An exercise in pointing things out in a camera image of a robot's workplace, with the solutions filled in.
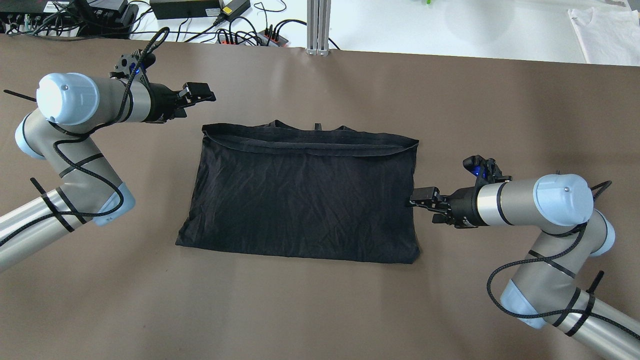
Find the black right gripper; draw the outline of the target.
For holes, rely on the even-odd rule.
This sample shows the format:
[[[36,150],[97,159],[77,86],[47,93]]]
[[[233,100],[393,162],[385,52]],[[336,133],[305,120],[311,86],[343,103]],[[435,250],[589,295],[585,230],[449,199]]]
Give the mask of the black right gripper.
[[[473,229],[482,225],[478,210],[477,187],[462,187],[452,194],[441,194],[438,187],[416,187],[409,198],[410,207],[434,208],[432,223]]]

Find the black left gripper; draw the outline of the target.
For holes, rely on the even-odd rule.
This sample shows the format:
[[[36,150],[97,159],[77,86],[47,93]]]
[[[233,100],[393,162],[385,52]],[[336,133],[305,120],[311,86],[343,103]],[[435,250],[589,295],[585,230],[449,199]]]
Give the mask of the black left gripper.
[[[181,90],[171,90],[164,84],[150,83],[150,124],[164,124],[175,118],[187,117],[185,105],[216,101],[217,97],[204,82],[186,82]]]

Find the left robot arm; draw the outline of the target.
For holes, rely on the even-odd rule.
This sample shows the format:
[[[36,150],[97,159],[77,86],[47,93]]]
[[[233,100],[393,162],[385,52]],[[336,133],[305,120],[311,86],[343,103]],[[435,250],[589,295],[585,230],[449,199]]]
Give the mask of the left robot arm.
[[[39,80],[37,109],[14,132],[28,156],[47,161],[62,183],[51,191],[34,181],[39,197],[1,217],[1,270],[6,271],[87,223],[104,226],[130,211],[135,198],[91,139],[101,126],[161,124],[185,109],[215,101],[206,83],[182,89],[134,80],[51,73]]]

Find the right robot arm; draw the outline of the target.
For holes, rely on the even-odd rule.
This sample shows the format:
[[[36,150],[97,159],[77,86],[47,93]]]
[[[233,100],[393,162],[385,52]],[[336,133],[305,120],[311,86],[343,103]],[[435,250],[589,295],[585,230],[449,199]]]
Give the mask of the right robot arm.
[[[540,234],[522,260],[494,270],[487,294],[501,312],[539,330],[553,326],[609,360],[639,358],[639,322],[582,290],[575,279],[587,259],[615,243],[610,221],[594,207],[609,183],[595,187],[576,174],[548,174],[530,180],[474,170],[476,183],[453,194],[438,187],[413,191],[409,205],[434,213],[435,224],[458,229],[534,226]]]

